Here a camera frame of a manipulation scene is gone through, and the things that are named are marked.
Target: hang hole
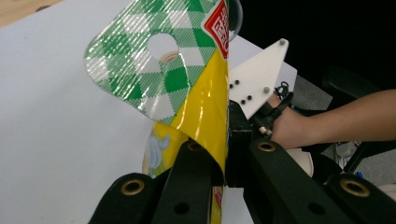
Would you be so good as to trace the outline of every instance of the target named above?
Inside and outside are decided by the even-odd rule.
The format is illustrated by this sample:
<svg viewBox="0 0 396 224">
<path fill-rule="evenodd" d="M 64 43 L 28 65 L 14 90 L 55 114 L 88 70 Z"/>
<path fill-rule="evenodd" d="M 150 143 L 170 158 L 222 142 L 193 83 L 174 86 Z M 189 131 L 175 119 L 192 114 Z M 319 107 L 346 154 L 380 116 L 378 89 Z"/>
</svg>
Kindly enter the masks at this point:
<svg viewBox="0 0 396 224">
<path fill-rule="evenodd" d="M 178 45 L 171 35 L 158 33 L 149 38 L 148 52 L 155 59 L 164 63 L 169 63 L 178 55 Z"/>
</svg>

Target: black background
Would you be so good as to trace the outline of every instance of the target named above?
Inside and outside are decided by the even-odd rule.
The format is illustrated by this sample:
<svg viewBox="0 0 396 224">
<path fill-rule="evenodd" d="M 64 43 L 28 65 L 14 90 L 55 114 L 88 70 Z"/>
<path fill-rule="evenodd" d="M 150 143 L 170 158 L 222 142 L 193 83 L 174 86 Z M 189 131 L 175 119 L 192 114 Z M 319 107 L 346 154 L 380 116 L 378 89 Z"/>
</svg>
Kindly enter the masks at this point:
<svg viewBox="0 0 396 224">
<path fill-rule="evenodd" d="M 351 1 L 241 0 L 239 33 L 266 48 L 280 38 L 290 42 L 285 62 L 317 86 L 327 67 L 337 65 L 396 89 L 396 7 Z"/>
</svg>

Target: printed label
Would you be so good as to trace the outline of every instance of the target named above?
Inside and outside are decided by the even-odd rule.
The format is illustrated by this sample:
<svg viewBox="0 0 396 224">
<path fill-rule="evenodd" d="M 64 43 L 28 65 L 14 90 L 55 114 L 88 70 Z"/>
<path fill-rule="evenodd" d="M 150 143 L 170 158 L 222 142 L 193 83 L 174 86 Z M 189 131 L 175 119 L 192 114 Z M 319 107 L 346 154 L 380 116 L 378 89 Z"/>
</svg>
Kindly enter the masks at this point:
<svg viewBox="0 0 396 224">
<path fill-rule="evenodd" d="M 228 9 L 224 0 L 214 7 L 209 13 L 210 17 L 205 22 L 205 30 L 216 41 L 224 59 L 228 58 Z"/>
</svg>

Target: screw hole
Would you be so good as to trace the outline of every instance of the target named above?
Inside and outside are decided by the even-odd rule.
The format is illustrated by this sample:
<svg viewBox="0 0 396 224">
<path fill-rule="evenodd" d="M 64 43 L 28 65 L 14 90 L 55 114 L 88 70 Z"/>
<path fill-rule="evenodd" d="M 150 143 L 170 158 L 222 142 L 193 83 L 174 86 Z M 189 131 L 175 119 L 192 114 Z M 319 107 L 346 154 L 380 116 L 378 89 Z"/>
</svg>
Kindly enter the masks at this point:
<svg viewBox="0 0 396 224">
<path fill-rule="evenodd" d="M 341 179 L 340 180 L 341 188 L 346 192 L 358 196 L 358 197 L 368 197 L 370 196 L 370 190 L 368 190 L 362 183 L 350 180 L 350 179 Z"/>
<path fill-rule="evenodd" d="M 139 179 L 129 180 L 121 186 L 121 192 L 124 195 L 136 195 L 145 187 L 145 183 Z"/>
<path fill-rule="evenodd" d="M 308 209 L 311 210 L 311 212 L 313 212 L 313 213 L 315 213 L 317 215 L 326 214 L 326 210 L 324 210 L 324 208 L 318 203 L 310 203 L 308 205 Z"/>
<path fill-rule="evenodd" d="M 275 151 L 275 147 L 269 143 L 259 143 L 257 145 L 257 148 L 261 151 L 265 151 L 265 152 L 272 152 Z"/>
<path fill-rule="evenodd" d="M 186 203 L 178 203 L 174 207 L 174 211 L 178 215 L 185 215 L 189 212 L 190 207 Z"/>
</svg>

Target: wooden surface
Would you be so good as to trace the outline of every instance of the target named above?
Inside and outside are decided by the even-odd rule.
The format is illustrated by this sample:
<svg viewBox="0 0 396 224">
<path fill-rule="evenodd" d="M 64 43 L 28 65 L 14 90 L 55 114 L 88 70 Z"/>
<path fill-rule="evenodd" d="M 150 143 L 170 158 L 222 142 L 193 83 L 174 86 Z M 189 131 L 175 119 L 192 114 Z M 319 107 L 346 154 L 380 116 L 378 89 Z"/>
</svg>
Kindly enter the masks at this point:
<svg viewBox="0 0 396 224">
<path fill-rule="evenodd" d="M 53 6 L 63 0 L 0 0 L 0 27 L 25 18 L 41 7 Z"/>
</svg>

